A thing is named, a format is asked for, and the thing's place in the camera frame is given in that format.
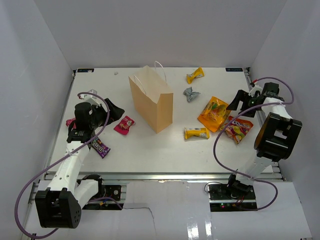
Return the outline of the pink candy packet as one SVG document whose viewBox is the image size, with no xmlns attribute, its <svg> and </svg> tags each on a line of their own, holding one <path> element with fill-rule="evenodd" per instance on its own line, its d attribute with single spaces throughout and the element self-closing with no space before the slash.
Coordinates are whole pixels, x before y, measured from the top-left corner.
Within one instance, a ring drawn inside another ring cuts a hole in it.
<svg viewBox="0 0 320 240">
<path fill-rule="evenodd" d="M 126 115 L 113 129 L 117 133 L 126 136 L 129 133 L 131 126 L 135 124 L 136 122 Z"/>
</svg>

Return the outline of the large orange snack bag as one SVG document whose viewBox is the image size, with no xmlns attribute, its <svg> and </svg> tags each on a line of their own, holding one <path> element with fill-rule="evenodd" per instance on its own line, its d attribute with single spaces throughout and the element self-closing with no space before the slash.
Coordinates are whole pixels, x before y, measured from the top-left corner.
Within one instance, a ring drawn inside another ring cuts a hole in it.
<svg viewBox="0 0 320 240">
<path fill-rule="evenodd" d="M 212 96 L 197 119 L 211 132 L 217 132 L 231 113 L 228 106 L 228 103 Z"/>
</svg>

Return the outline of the purple M&M's packet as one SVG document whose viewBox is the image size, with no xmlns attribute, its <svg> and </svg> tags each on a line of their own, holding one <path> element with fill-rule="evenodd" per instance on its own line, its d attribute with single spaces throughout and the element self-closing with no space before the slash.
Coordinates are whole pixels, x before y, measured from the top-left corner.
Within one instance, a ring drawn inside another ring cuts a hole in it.
<svg viewBox="0 0 320 240">
<path fill-rule="evenodd" d="M 110 152 L 110 148 L 106 146 L 99 137 L 96 137 L 91 142 L 91 147 L 99 154 L 99 156 L 104 159 Z"/>
</svg>

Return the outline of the yellow snack bar wrapper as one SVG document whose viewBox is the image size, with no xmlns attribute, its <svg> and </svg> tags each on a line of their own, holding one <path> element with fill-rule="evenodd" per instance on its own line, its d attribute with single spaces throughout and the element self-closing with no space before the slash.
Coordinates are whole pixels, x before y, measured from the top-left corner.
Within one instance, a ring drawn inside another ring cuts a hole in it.
<svg viewBox="0 0 320 240">
<path fill-rule="evenodd" d="M 206 127 L 197 127 L 197 128 L 184 128 L 184 139 L 188 140 L 192 137 L 198 137 L 203 139 L 210 138 L 210 131 Z"/>
</svg>

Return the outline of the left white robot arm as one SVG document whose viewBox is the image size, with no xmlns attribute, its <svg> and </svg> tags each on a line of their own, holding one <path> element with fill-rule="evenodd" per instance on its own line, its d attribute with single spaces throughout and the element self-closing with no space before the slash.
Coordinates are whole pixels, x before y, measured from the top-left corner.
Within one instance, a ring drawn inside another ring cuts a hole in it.
<svg viewBox="0 0 320 240">
<path fill-rule="evenodd" d="M 89 154 L 95 130 L 104 124 L 119 120 L 124 109 L 105 99 L 109 110 L 96 100 L 87 100 L 75 105 L 74 121 L 69 125 L 66 144 L 67 158 L 61 162 L 53 179 L 45 190 L 35 195 L 35 205 L 41 227 L 75 229 L 81 220 L 82 208 L 89 200 L 105 196 L 106 187 L 98 174 L 79 180 L 82 164 Z"/>
</svg>

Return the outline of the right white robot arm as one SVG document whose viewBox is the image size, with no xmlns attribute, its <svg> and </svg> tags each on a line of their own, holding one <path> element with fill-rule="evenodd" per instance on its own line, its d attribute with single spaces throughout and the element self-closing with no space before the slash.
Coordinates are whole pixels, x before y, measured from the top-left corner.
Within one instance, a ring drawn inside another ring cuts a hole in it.
<svg viewBox="0 0 320 240">
<path fill-rule="evenodd" d="M 228 110 L 235 111 L 242 102 L 240 112 L 244 113 L 244 116 L 253 118 L 257 110 L 265 115 L 265 121 L 253 146 L 256 154 L 240 170 L 244 175 L 233 173 L 228 178 L 225 192 L 233 200 L 251 193 L 253 180 L 267 167 L 289 158 L 303 126 L 301 121 L 293 119 L 287 113 L 285 101 L 279 96 L 277 83 L 267 82 L 263 87 L 253 83 L 252 86 L 250 92 L 238 90 L 227 107 Z M 252 109 L 262 104 L 268 106 Z"/>
</svg>

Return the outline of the orange fruit candy bag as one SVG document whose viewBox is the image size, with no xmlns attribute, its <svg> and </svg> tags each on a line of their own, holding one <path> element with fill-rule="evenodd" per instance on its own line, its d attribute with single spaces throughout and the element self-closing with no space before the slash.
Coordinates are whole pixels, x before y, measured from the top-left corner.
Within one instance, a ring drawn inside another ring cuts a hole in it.
<svg viewBox="0 0 320 240">
<path fill-rule="evenodd" d="M 254 124 L 251 121 L 237 118 L 225 130 L 225 134 L 233 139 L 235 144 L 239 144 L 252 129 Z"/>
</svg>

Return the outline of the brown paper bag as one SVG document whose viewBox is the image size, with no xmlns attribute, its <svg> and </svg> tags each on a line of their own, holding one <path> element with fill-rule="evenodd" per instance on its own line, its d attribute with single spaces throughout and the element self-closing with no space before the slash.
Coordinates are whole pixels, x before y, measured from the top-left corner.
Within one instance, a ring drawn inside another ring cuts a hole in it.
<svg viewBox="0 0 320 240">
<path fill-rule="evenodd" d="M 155 61 L 153 68 L 146 65 L 128 77 L 135 110 L 157 134 L 173 123 L 174 108 L 173 90 L 158 66 L 164 68 Z"/>
</svg>

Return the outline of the small magenta wrapper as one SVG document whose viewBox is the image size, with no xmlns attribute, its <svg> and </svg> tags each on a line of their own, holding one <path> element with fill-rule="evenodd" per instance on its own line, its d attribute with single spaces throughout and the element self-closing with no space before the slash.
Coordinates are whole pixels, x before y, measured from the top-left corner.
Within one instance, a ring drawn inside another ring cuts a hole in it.
<svg viewBox="0 0 320 240">
<path fill-rule="evenodd" d="M 65 122 L 65 125 L 66 125 L 67 127 L 69 127 L 70 124 L 71 124 L 74 120 L 75 120 L 75 118 L 67 119 L 66 122 Z"/>
</svg>

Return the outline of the silver crumpled wrapper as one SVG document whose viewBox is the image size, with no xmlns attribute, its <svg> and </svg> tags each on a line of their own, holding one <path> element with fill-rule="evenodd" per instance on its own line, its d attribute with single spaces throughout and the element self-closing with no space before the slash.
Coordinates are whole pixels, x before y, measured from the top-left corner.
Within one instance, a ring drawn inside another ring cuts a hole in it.
<svg viewBox="0 0 320 240">
<path fill-rule="evenodd" d="M 192 87 L 188 87 L 183 91 L 183 95 L 186 96 L 186 100 L 188 103 L 195 100 L 201 93 L 198 91 L 193 91 Z"/>
</svg>

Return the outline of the small yellow candy wrapper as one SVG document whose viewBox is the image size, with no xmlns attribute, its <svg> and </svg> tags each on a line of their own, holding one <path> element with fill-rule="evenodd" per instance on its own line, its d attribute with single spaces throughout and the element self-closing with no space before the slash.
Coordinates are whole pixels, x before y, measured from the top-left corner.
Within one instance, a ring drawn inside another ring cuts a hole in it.
<svg viewBox="0 0 320 240">
<path fill-rule="evenodd" d="M 186 81 L 190 85 L 194 79 L 202 78 L 205 76 L 205 73 L 202 67 L 198 67 L 193 73 L 186 75 Z"/>
</svg>

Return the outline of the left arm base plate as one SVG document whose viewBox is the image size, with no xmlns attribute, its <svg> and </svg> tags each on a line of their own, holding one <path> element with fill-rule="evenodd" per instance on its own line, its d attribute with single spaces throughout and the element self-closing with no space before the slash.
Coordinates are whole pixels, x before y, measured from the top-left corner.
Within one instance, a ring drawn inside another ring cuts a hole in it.
<svg viewBox="0 0 320 240">
<path fill-rule="evenodd" d="M 92 201 L 86 204 L 84 210 L 122 210 L 121 203 L 122 186 L 121 185 L 104 185 L 103 199 Z"/>
</svg>

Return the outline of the aluminium front rail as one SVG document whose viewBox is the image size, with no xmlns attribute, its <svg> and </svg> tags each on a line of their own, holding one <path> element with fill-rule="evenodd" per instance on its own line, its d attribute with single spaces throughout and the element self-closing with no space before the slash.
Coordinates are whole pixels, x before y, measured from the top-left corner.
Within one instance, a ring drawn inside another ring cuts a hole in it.
<svg viewBox="0 0 320 240">
<path fill-rule="evenodd" d="M 227 180 L 230 173 L 222 174 L 209 174 L 209 173 L 94 173 L 102 176 L 104 180 L 137 180 L 137 181 L 166 181 L 166 180 Z M 45 180 L 52 180 L 55 174 L 47 173 L 44 177 Z M 258 177 L 261 180 L 281 180 L 282 175 L 276 173 L 262 173 Z"/>
</svg>

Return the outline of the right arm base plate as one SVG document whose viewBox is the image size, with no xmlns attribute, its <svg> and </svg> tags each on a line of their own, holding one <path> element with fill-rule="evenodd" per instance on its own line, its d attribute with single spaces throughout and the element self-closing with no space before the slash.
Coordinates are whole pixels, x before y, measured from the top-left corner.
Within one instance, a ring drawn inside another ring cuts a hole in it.
<svg viewBox="0 0 320 240">
<path fill-rule="evenodd" d="M 208 194 L 211 213 L 256 211 L 256 195 L 251 188 L 249 192 L 234 193 L 227 184 L 211 181 L 204 185 Z"/>
</svg>

